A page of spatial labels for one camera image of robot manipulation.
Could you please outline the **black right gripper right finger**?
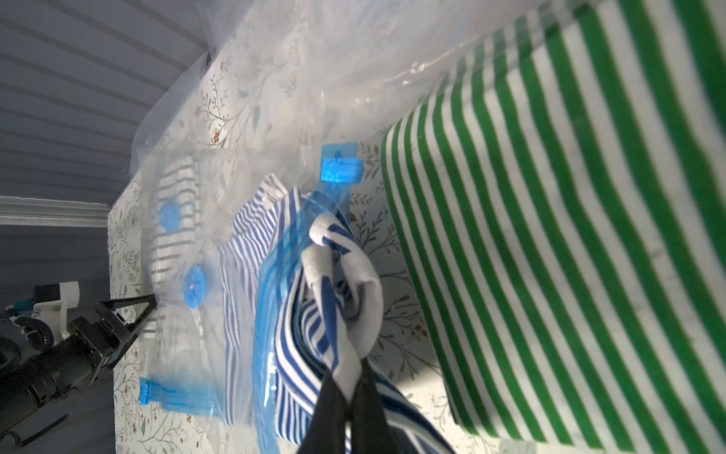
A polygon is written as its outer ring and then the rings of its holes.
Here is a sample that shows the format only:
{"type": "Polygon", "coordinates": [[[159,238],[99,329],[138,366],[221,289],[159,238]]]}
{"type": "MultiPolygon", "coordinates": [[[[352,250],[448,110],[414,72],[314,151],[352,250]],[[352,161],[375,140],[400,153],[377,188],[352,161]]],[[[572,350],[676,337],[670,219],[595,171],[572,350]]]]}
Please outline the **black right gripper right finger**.
{"type": "Polygon", "coordinates": [[[361,376],[350,404],[352,452],[355,454],[396,453],[382,399],[370,364],[361,361],[361,376]]]}

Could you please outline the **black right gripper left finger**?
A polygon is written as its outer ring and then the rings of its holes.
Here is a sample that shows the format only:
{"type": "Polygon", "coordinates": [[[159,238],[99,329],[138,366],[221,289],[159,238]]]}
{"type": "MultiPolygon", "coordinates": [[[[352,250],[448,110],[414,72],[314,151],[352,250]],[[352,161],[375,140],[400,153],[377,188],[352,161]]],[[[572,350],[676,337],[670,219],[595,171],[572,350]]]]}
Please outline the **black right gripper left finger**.
{"type": "Polygon", "coordinates": [[[330,372],[323,377],[321,391],[306,437],[298,454],[343,454],[348,403],[330,372]]]}

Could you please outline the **clear vacuum bag blue zipper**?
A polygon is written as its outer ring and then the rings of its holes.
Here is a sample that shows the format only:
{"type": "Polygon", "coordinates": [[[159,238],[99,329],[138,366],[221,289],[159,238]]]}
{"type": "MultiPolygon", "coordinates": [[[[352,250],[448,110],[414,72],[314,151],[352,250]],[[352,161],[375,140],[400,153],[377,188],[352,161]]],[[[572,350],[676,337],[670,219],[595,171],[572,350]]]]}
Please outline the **clear vacuum bag blue zipper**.
{"type": "MultiPolygon", "coordinates": [[[[191,149],[150,149],[140,174],[155,151],[191,149]]],[[[207,294],[197,309],[166,306],[157,337],[141,338],[139,400],[194,416],[217,453],[275,453],[273,429],[254,404],[259,274],[304,212],[297,182],[309,171],[292,152],[255,159],[232,149],[191,152],[200,161],[202,218],[183,271],[202,265],[207,294]]]]}

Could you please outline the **blue white striped garment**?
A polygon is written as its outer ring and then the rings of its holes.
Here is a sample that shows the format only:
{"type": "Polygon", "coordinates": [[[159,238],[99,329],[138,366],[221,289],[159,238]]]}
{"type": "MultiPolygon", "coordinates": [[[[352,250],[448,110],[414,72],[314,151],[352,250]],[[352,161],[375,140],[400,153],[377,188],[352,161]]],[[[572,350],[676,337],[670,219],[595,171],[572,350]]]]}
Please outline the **blue white striped garment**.
{"type": "MultiPolygon", "coordinates": [[[[259,274],[253,344],[254,404],[277,442],[300,448],[330,372],[347,403],[345,453],[352,452],[351,416],[361,361],[381,330],[380,278],[355,240],[341,205],[344,187],[306,194],[259,274]]],[[[372,365],[396,453],[447,453],[450,444],[372,365]]]]}

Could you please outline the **green white striped garment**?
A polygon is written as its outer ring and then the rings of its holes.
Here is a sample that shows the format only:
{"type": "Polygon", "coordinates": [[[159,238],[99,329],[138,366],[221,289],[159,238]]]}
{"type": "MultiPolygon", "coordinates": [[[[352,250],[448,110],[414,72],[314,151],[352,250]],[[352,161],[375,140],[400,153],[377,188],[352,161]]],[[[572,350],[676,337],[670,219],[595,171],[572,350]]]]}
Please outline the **green white striped garment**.
{"type": "Polygon", "coordinates": [[[725,450],[725,5],[548,1],[383,142],[468,433],[725,450]]]}

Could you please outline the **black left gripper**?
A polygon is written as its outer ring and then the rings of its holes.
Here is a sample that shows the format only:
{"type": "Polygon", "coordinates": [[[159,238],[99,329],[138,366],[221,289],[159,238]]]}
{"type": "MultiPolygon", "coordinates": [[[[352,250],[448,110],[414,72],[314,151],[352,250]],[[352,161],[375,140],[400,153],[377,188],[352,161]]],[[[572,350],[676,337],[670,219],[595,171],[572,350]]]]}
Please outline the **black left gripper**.
{"type": "Polygon", "coordinates": [[[1,374],[1,434],[14,430],[41,408],[89,387],[111,370],[157,308],[154,294],[100,302],[94,323],[69,325],[70,337],[1,374]]]}

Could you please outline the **black white striped garment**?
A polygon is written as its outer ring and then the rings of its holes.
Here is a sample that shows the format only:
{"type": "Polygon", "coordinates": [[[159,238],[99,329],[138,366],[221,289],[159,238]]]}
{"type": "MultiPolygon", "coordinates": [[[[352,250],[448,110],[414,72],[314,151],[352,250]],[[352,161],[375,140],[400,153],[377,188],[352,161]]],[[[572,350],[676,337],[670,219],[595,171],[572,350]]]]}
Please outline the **black white striped garment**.
{"type": "Polygon", "coordinates": [[[187,154],[161,166],[151,193],[149,277],[160,285],[193,242],[200,222],[199,163],[187,154]]]}

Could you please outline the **blue valve cap on bag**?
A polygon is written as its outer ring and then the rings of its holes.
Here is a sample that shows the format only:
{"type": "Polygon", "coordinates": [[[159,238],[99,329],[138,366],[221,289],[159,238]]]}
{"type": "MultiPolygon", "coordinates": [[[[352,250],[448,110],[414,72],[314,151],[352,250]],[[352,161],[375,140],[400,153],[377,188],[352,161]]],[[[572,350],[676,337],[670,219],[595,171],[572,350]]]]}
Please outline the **blue valve cap on bag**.
{"type": "Polygon", "coordinates": [[[183,300],[189,308],[197,309],[207,294],[207,276],[202,265],[193,265],[183,277],[183,300]]]}

